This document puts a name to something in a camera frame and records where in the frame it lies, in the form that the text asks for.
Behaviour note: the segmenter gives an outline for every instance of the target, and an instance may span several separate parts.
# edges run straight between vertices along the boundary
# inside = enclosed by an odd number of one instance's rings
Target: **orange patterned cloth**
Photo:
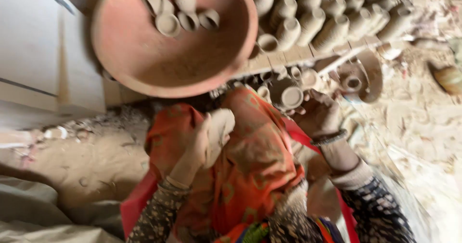
[[[196,174],[177,214],[176,233],[215,229],[225,235],[238,224],[262,221],[273,213],[282,194],[304,177],[274,107],[243,87],[229,92],[222,107],[232,110],[236,126],[215,165]],[[157,114],[146,143],[150,170],[157,177],[164,179],[170,173],[202,121],[202,114],[187,104]]]

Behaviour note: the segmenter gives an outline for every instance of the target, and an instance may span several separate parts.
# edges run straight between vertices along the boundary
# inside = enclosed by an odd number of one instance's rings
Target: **woman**
[[[294,117],[319,146],[332,183],[354,209],[361,242],[414,242],[393,196],[353,152],[339,130],[339,105],[315,90]],[[238,88],[223,107],[236,125],[215,159],[205,156],[210,116],[186,104],[161,111],[147,137],[151,170],[162,177],[127,242],[343,242],[336,227],[308,217],[308,184],[292,158],[281,114]]]

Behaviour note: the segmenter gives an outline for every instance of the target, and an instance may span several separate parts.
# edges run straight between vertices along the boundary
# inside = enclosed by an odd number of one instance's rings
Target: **metal bangle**
[[[327,138],[327,139],[323,139],[323,140],[313,140],[310,142],[311,145],[313,146],[322,146],[322,145],[327,145],[327,144],[330,144],[330,143],[333,143],[335,141],[338,141],[342,138],[344,138],[345,136],[347,136],[347,130],[346,129],[340,129],[340,131],[333,137],[331,138]]]

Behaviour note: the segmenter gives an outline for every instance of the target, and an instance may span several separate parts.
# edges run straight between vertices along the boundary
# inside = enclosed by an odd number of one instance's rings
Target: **terracotta bowl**
[[[212,90],[246,62],[258,17],[252,0],[197,0],[197,12],[205,9],[219,13],[217,31],[182,29],[170,38],[159,33],[141,0],[100,0],[92,25],[96,55],[116,80],[146,95],[179,98]]]

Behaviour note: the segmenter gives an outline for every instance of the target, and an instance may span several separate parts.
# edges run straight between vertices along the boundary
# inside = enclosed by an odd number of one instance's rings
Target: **bracelet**
[[[330,144],[330,143],[333,143],[335,141],[338,141],[344,137],[347,136],[347,130],[346,129],[340,129],[340,131],[333,137],[330,137],[330,138],[326,138],[326,139],[322,139],[322,140],[313,140],[310,142],[311,145],[313,146],[322,146],[322,145],[327,145],[327,144]]]

